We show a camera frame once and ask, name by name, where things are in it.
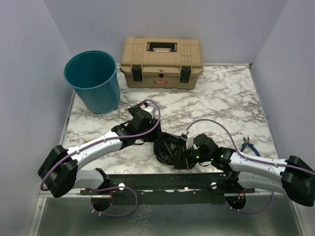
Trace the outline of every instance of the screw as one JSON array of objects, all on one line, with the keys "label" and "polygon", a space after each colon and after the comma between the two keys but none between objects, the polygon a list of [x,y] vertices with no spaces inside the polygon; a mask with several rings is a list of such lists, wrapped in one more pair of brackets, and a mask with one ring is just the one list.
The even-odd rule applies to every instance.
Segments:
[{"label": "screw", "polygon": [[119,187],[125,187],[125,184],[124,184],[124,183],[120,183],[120,184],[118,184],[118,186],[119,186]]},{"label": "screw", "polygon": [[211,187],[212,189],[216,189],[216,188],[218,187],[218,185],[217,185],[217,183],[212,182],[212,183],[210,183],[210,187]]}]

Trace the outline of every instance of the bolt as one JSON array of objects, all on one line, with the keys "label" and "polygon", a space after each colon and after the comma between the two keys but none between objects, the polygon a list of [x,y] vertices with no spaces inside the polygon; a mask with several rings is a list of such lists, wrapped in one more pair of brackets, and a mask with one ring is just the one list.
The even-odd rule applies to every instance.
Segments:
[{"label": "bolt", "polygon": [[210,183],[210,187],[211,187],[212,189],[216,189],[216,188],[218,187],[218,185],[217,185],[217,183],[212,182],[212,183]]}]

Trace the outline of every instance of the toolbox handle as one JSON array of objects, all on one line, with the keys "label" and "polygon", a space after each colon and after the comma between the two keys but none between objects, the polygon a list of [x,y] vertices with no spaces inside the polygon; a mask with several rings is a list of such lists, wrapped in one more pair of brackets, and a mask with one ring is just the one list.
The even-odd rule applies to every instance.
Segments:
[{"label": "toolbox handle", "polygon": [[176,52],[174,43],[150,43],[148,51],[153,52],[154,48],[170,48],[171,52]]}]

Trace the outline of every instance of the black toolbox latch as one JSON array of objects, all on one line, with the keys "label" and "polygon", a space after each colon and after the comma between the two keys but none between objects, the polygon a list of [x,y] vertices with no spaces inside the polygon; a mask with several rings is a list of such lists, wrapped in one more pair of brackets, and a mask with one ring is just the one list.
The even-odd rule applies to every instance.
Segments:
[{"label": "black toolbox latch", "polygon": [[191,74],[191,67],[182,66],[180,83],[188,83]]},{"label": "black toolbox latch", "polygon": [[142,70],[140,65],[133,65],[131,68],[133,81],[142,82]]}]

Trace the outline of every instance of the red label on toolbox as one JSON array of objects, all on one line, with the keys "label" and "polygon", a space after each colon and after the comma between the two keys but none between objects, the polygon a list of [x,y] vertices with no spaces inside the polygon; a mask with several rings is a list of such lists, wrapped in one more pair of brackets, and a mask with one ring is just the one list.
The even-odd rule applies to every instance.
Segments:
[{"label": "red label on toolbox", "polygon": [[167,84],[167,81],[165,81],[165,80],[155,80],[154,83],[155,84]]}]

